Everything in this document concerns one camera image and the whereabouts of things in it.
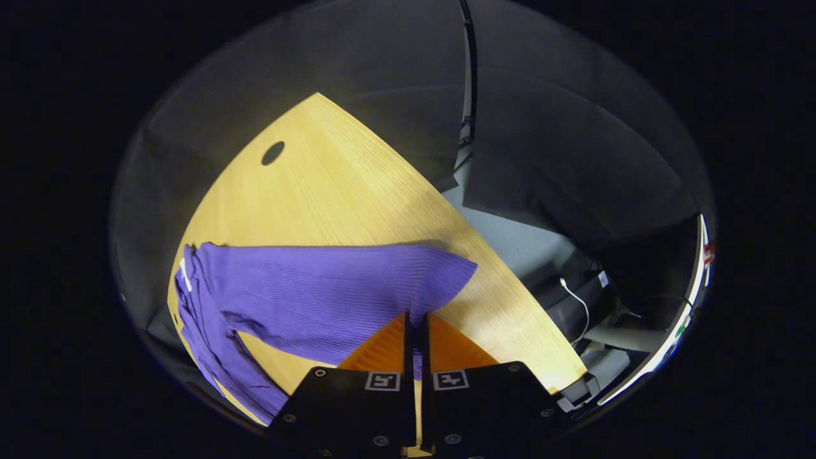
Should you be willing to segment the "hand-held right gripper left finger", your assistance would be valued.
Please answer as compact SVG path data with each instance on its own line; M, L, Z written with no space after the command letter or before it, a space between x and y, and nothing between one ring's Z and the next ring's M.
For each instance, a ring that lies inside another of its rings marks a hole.
M267 427L276 456L403 456L416 444L410 314L376 334L396 348L379 370L359 360L369 340L338 368L310 369Z

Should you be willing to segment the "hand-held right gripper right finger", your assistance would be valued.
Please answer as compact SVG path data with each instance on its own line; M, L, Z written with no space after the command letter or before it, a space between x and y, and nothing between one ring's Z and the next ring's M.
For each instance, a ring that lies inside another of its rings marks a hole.
M567 418L527 366L477 365L475 343L423 317L421 425L434 457L531 457L563 436Z

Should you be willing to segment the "purple button shirt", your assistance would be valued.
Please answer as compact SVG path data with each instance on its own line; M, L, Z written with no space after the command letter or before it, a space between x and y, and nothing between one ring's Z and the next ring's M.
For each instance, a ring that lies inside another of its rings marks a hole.
M186 246L174 275L181 334L222 395L268 425L288 395L241 333L278 351L339 365L392 319L448 305L477 264L440 248Z

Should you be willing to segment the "black box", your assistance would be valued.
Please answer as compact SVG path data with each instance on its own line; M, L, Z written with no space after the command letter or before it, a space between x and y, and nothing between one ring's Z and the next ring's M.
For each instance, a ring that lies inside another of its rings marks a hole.
M582 332L600 325L614 310L614 293L606 272L592 270L565 278L549 279L534 293L568 342L574 342Z

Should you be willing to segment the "white panel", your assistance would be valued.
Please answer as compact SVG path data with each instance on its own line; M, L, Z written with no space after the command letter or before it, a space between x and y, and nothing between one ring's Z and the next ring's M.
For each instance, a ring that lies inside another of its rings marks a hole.
M704 302L714 255L701 213L595 255L620 305L643 323L633 328L612 320L590 329L590 340L647 354L620 383L603 389L597 396L601 407L632 392L671 357Z

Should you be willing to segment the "black stand pole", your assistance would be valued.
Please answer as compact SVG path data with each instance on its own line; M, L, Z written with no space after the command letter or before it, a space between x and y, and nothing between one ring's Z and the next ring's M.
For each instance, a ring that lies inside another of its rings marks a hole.
M458 149L472 145L477 130L478 106L478 59L477 37L471 9L467 0L458 0L462 14L462 26L465 38L465 90L463 99L462 123Z

